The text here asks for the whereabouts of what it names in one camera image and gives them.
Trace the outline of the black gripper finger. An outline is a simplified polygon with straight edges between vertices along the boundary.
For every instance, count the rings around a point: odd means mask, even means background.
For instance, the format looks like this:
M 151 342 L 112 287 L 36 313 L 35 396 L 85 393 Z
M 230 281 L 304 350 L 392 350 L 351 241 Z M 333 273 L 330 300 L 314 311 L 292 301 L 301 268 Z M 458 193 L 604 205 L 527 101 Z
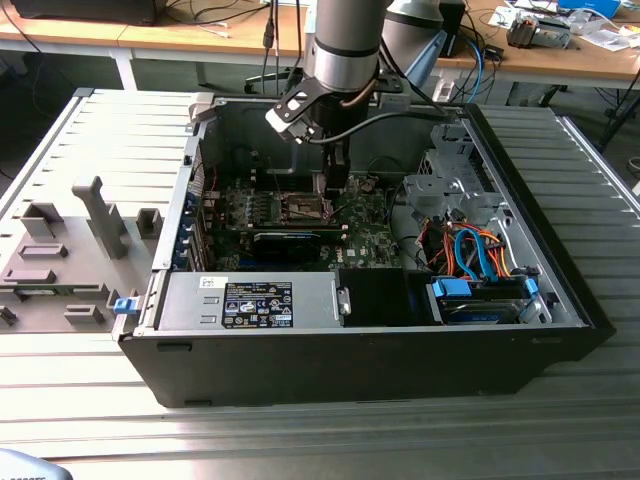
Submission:
M 337 199 L 344 190 L 350 173 L 350 141 L 330 143 L 323 147 L 324 197 Z

